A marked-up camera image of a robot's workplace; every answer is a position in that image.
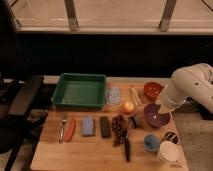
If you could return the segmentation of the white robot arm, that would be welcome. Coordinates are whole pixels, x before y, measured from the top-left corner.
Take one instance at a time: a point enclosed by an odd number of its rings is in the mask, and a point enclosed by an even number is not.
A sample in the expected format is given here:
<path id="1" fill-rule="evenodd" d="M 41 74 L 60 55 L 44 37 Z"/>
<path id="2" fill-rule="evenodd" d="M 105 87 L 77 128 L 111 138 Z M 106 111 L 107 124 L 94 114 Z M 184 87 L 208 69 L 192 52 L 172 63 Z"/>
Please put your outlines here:
<path id="1" fill-rule="evenodd" d="M 190 97 L 213 113 L 213 67 L 206 63 L 181 67 L 172 73 L 156 104 L 160 114 L 181 107 Z"/>

